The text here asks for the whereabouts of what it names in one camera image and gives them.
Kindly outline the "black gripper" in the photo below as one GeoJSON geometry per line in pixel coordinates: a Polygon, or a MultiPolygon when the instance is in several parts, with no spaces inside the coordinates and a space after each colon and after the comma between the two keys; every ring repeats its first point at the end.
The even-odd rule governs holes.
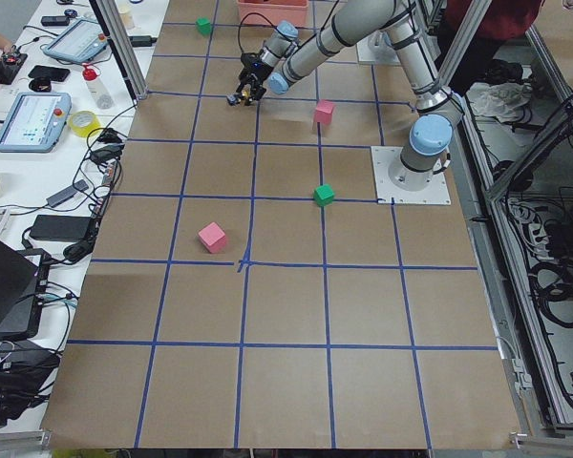
{"type": "Polygon", "coordinates": [[[246,102],[246,92],[259,101],[266,93],[264,82],[267,79],[267,64],[255,52],[241,54],[243,69],[239,73],[239,86],[236,89],[236,98],[239,103],[246,102]]]}

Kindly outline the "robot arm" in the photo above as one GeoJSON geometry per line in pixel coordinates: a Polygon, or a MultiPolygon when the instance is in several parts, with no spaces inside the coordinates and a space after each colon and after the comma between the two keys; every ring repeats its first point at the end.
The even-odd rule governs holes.
{"type": "Polygon", "coordinates": [[[257,52],[242,53],[239,85],[227,101],[250,105],[267,91],[285,94],[343,49],[385,34],[416,97],[419,115],[389,176],[401,189],[422,189],[440,172],[435,163],[453,140],[462,105],[441,79],[415,11],[412,1],[350,1],[305,42],[299,40],[296,27],[283,20],[257,52]]]}

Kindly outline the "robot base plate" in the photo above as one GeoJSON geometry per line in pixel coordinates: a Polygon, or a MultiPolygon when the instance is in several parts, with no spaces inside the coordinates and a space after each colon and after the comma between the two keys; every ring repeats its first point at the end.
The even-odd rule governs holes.
{"type": "Polygon", "coordinates": [[[401,147],[371,146],[376,201],[396,205],[450,205],[451,198],[441,161],[427,172],[414,172],[401,161],[401,147]]]}

